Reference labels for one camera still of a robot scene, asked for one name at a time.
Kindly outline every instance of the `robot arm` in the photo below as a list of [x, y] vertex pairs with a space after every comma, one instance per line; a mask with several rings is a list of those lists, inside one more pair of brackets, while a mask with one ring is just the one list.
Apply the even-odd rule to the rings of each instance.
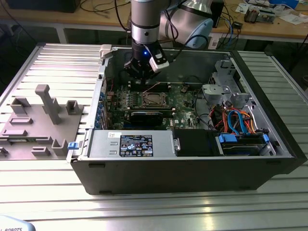
[[[193, 35], [208, 36], [213, 25], [209, 18], [211, 3], [212, 0], [132, 0], [132, 58], [125, 64], [129, 75], [146, 80], [169, 66], [158, 42], [159, 37], [171, 38], [171, 25], [163, 11], [170, 11], [171, 22], [179, 31], [176, 41], [184, 44]], [[194, 38], [188, 46], [198, 48], [203, 42], [202, 38]]]

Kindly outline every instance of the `warning label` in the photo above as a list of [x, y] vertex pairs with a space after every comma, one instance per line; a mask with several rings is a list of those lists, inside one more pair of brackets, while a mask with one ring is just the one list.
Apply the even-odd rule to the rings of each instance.
[[121, 136], [121, 157], [153, 156], [153, 140], [151, 135]]

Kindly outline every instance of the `white sticker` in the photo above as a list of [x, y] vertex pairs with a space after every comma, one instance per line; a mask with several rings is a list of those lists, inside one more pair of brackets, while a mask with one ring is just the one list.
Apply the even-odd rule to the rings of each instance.
[[121, 135], [121, 132], [108, 132], [108, 138], [120, 138]]

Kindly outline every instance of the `blue cable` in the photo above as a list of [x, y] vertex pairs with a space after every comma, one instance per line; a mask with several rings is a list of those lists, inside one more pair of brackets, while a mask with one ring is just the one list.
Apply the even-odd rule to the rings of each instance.
[[231, 30], [230, 39], [229, 39], [229, 42], [228, 42], [228, 44], [227, 44], [227, 46], [226, 46], [226, 48], [228, 48], [228, 47], [229, 47], [229, 45], [230, 45], [230, 43], [231, 43], [231, 40], [232, 40], [233, 28], [232, 28], [232, 25], [231, 25], [230, 21], [229, 21], [228, 19], [226, 19], [226, 18], [225, 18], [225, 20], [229, 23], [230, 30]]
[[230, 111], [229, 114], [228, 114], [228, 125], [229, 125], [229, 127], [231, 128], [232, 131], [234, 131], [236, 133], [236, 135], [240, 134], [237, 130], [235, 130], [235, 128], [231, 124], [231, 114], [233, 114], [234, 112], [236, 112], [239, 115], [239, 120], [240, 120], [240, 125], [241, 125], [242, 132], [243, 133], [248, 133], [248, 131], [247, 131], [245, 125], [244, 125], [242, 114], [240, 112], [238, 112], [238, 111], [235, 111], [235, 110]]

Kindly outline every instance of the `aluminum extrusion table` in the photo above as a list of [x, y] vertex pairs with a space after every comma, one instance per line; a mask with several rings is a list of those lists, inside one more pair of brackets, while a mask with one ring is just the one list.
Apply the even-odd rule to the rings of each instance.
[[[84, 133], [100, 46], [36, 47], [0, 97], [0, 126], [8, 103], [49, 84], [59, 103], [85, 105], [76, 140]], [[274, 57], [239, 52], [303, 151], [308, 154], [308, 105], [300, 87]], [[308, 230], [308, 163], [257, 191], [92, 196], [65, 160], [0, 161], [0, 213], [32, 222], [37, 231]]]

